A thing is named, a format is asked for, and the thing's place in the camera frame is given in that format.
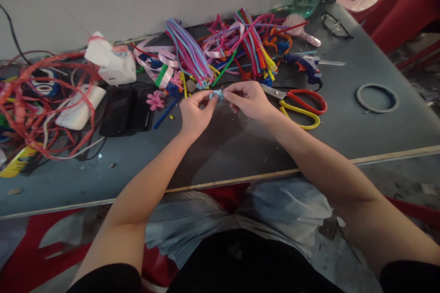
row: tissue box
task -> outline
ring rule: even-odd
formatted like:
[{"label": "tissue box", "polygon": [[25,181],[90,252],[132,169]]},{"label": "tissue box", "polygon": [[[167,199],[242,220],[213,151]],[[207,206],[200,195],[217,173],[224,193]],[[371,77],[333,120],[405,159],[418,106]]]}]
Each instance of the tissue box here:
[{"label": "tissue box", "polygon": [[109,85],[136,81],[136,63],[128,46],[112,46],[100,32],[89,39],[84,57],[101,66],[98,73]]}]

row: gray rubber band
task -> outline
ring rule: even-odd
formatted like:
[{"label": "gray rubber band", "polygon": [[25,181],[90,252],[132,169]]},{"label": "gray rubber band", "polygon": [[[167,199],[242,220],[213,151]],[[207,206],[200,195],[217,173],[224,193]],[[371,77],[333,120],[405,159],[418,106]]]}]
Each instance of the gray rubber band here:
[{"label": "gray rubber band", "polygon": [[[369,106],[368,104],[366,104],[361,96],[361,92],[364,88],[374,88],[374,89],[377,89],[377,90],[383,92],[391,100],[391,107],[389,109],[380,110],[380,109],[375,109],[375,108]],[[366,85],[359,87],[356,91],[356,100],[359,102],[360,105],[362,105],[367,110],[372,111],[372,112],[376,112],[376,113],[388,113],[388,112],[396,110],[397,107],[399,106],[399,98],[397,97],[396,93],[394,93],[388,87],[385,87],[383,85],[378,85],[378,84],[366,84]]]}]

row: red scissor handle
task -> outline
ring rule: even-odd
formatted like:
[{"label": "red scissor handle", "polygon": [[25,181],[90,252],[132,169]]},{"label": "red scissor handle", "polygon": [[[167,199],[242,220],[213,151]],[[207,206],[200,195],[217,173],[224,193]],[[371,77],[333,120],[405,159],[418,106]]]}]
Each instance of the red scissor handle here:
[{"label": "red scissor handle", "polygon": [[[295,94],[309,94],[309,95],[313,96],[313,98],[316,99],[319,102],[319,104],[321,104],[321,110],[312,108],[310,105],[305,103],[302,99],[300,99]],[[311,113],[320,115],[320,114],[324,114],[327,111],[327,103],[322,98],[322,96],[319,95],[318,93],[310,91],[308,89],[291,89],[287,93],[287,97],[294,100],[296,103],[298,103],[303,108],[305,108],[307,111],[310,111]]]}]

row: hot glue gun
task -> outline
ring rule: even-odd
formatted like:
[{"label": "hot glue gun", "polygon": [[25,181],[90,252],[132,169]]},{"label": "hot glue gun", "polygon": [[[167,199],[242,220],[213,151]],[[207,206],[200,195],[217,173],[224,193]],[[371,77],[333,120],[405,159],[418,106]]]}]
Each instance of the hot glue gun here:
[{"label": "hot glue gun", "polygon": [[284,61],[287,64],[297,64],[299,66],[298,71],[305,71],[307,74],[307,82],[311,85],[319,84],[322,87],[322,73],[318,68],[319,64],[328,65],[345,65],[344,62],[333,62],[320,60],[318,56],[307,56],[307,55],[296,55],[296,54],[286,54],[284,55]]}]

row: yellow scissor handle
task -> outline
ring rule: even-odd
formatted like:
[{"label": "yellow scissor handle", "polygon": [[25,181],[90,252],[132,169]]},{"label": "yellow scissor handle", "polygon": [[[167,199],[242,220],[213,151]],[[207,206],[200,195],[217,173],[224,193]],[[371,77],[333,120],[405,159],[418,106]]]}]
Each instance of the yellow scissor handle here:
[{"label": "yellow scissor handle", "polygon": [[310,111],[307,110],[303,110],[297,107],[294,107],[292,105],[287,104],[286,102],[284,102],[283,100],[280,101],[280,111],[282,113],[284,113],[286,115],[287,118],[290,118],[289,115],[286,112],[285,108],[288,108],[289,110],[295,111],[295,112],[299,112],[301,114],[305,114],[306,116],[313,118],[315,120],[315,123],[311,126],[303,126],[303,125],[299,125],[302,129],[304,130],[310,130],[310,129],[315,129],[316,127],[319,126],[319,124],[321,123],[321,120],[319,119],[319,117],[317,115],[315,115],[314,113],[311,113]]}]

